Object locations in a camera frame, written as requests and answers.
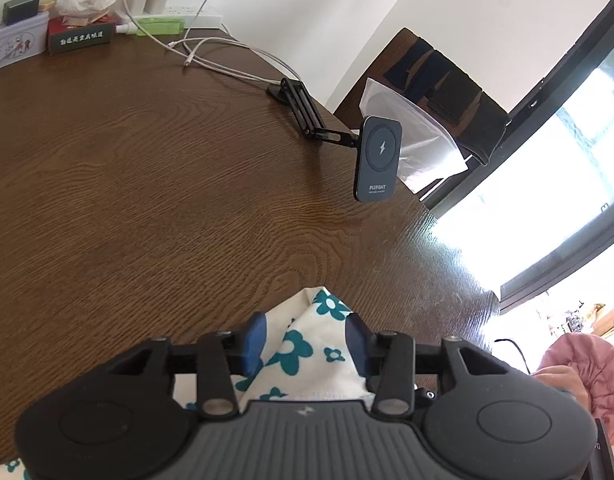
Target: wooden chair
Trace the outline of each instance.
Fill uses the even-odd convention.
[[[362,123],[359,104],[367,78],[429,113],[452,134],[463,155],[484,166],[509,123],[509,115],[480,86],[407,28],[389,41],[334,112],[349,128]]]

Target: white charging cable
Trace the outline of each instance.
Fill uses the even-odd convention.
[[[296,73],[296,71],[292,67],[290,67],[288,64],[286,64],[283,60],[281,60],[279,57],[276,57],[273,54],[270,54],[269,52],[266,52],[260,48],[256,48],[256,47],[247,45],[245,43],[241,43],[237,40],[230,40],[228,38],[214,38],[214,37],[190,38],[189,31],[191,30],[192,25],[194,24],[194,21],[196,20],[196,18],[200,15],[200,12],[202,12],[202,8],[204,7],[204,4],[207,2],[207,0],[204,0],[202,4],[200,5],[198,12],[196,12],[194,19],[190,23],[189,28],[187,28],[186,30],[186,33],[184,34],[183,39],[178,40],[178,41],[172,41],[169,44],[162,43],[162,41],[160,41],[158,38],[154,37],[152,34],[146,31],[145,28],[142,27],[140,23],[138,23],[134,15],[129,10],[128,5],[127,5],[127,0],[121,0],[121,1],[122,1],[122,7],[124,8],[124,12],[127,14],[129,19],[132,20],[133,24],[136,27],[138,27],[144,33],[145,36],[155,41],[157,44],[161,45],[162,47],[169,50],[170,52],[174,52],[175,54],[178,54],[178,56],[184,57],[184,66],[187,66],[190,63],[196,63],[197,65],[202,66],[203,68],[213,70],[214,72],[219,72],[221,74],[229,75],[229,76],[232,76],[238,79],[242,79],[245,81],[258,81],[258,82],[263,82],[263,83],[268,83],[268,84],[280,84],[280,81],[278,80],[266,79],[264,77],[260,77],[254,74],[242,72],[241,70],[236,70],[235,68],[224,66],[224,65],[221,65],[220,63],[216,63],[209,59],[205,59],[203,57],[198,56],[196,54],[197,49],[202,44],[205,44],[206,42],[211,41],[213,43],[223,43],[223,44],[229,44],[233,46],[239,46],[242,48],[248,48],[251,51],[257,52],[258,54],[261,54],[262,56],[265,56],[265,57],[268,57],[269,59],[274,60],[276,63],[285,67],[296,79],[300,79],[300,76]],[[198,43],[196,44],[194,49],[191,50],[189,46],[186,44],[187,41],[197,41]],[[178,44],[182,44],[184,46],[184,48],[187,50],[187,54],[185,54],[184,52],[180,52],[179,50],[174,48]]]

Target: black cable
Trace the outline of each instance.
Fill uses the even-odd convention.
[[[516,342],[513,339],[502,338],[502,339],[496,339],[494,343],[500,343],[501,341],[508,341],[509,343],[511,343],[512,345],[516,347],[517,351],[520,352],[520,357],[522,357],[522,362],[524,362],[524,367],[527,368],[527,373],[531,375],[532,373],[530,372],[529,366],[527,365],[527,359],[524,358],[524,354],[522,353],[522,350],[520,350],[520,347],[516,344]]]

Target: plastic bag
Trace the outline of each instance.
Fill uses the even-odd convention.
[[[402,126],[398,176],[417,193],[437,178],[446,178],[467,169],[450,133],[407,98],[367,78],[360,100],[364,117],[394,119]]]
[[[56,10],[65,25],[88,25],[109,12],[116,0],[56,0]]]

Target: green item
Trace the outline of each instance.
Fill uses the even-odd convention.
[[[181,34],[184,30],[184,18],[163,18],[155,16],[153,18],[140,18],[137,21],[149,34],[154,36],[162,34]],[[138,29],[136,35],[144,36],[145,33]]]

